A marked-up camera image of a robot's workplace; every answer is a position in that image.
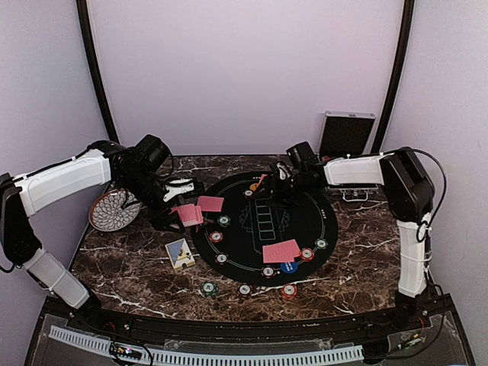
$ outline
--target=black vertical frame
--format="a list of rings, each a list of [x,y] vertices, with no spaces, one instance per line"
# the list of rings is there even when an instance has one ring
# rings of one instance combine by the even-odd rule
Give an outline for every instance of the black vertical frame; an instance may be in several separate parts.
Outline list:
[[[92,28],[90,26],[90,17],[88,15],[88,5],[86,0],[76,0],[78,8],[79,26],[82,30],[83,44],[85,45],[86,59],[90,69],[91,81],[97,95],[98,106],[101,116],[104,120],[105,129],[107,130],[110,141],[119,143],[119,137],[115,130],[114,120],[108,107],[107,95],[105,94],[104,84],[101,80],[100,68],[98,67],[95,44],[93,43]]]
[[[93,42],[92,28],[90,26],[90,17],[88,15],[88,5],[86,0],[76,0],[78,7],[78,16],[80,28],[82,30],[83,43],[85,45],[86,59],[90,68],[91,80],[98,99],[101,115],[104,120],[105,129],[107,130],[110,140],[119,143],[117,131],[115,130],[114,120],[112,119],[110,108],[108,107],[107,95],[105,94],[104,85],[101,80],[100,68],[98,66],[97,55],[95,52],[95,44]],[[387,133],[388,124],[390,122],[391,113],[397,98],[398,88],[400,86],[400,78],[403,71],[403,64],[405,63],[406,49],[408,46],[410,28],[412,26],[413,9],[415,7],[415,0],[405,0],[403,3],[403,15],[400,25],[400,35],[398,36],[398,44],[396,46],[395,60],[393,62],[393,70],[391,72],[390,84],[388,85],[387,96],[385,98],[383,110],[381,112],[380,120],[373,145],[371,147],[372,153],[378,153],[383,144],[384,137]]]

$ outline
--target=wall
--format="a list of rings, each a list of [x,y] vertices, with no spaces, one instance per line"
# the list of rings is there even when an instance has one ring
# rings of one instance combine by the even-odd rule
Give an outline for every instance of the wall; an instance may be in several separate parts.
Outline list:
[[[176,154],[283,153],[325,110],[383,107],[402,0],[90,2],[122,143]]]
[[[447,199],[432,231],[432,271],[454,297],[477,364],[488,364],[487,44],[486,1],[417,2],[384,144],[424,149],[448,173]],[[440,175],[429,168],[440,194]]]
[[[0,172],[33,171],[105,139],[75,2],[4,0],[0,24]],[[64,265],[99,193],[99,188],[82,192],[31,220]],[[8,266],[3,253],[0,264]],[[15,270],[0,273],[0,294],[0,363],[22,365],[44,292]]]

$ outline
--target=marble table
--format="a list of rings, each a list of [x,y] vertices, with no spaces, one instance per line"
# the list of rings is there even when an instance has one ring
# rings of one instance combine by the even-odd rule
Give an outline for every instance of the marble table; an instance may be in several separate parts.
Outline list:
[[[279,156],[175,157],[175,177],[192,176],[208,188],[240,172],[267,170]],[[155,231],[147,212],[126,228],[102,233],[93,228],[82,241],[72,272],[100,298],[103,307],[125,313],[220,322],[283,321],[365,313],[394,305],[400,276],[400,239],[382,193],[365,203],[346,203],[327,195],[339,222],[339,239],[330,260],[296,282],[298,295],[285,301],[280,288],[258,287],[248,300],[236,296],[239,283],[200,260],[190,237]],[[194,203],[188,199],[183,203]],[[196,265],[175,272],[165,244],[188,241]],[[201,296],[206,281],[216,282],[215,299]]]

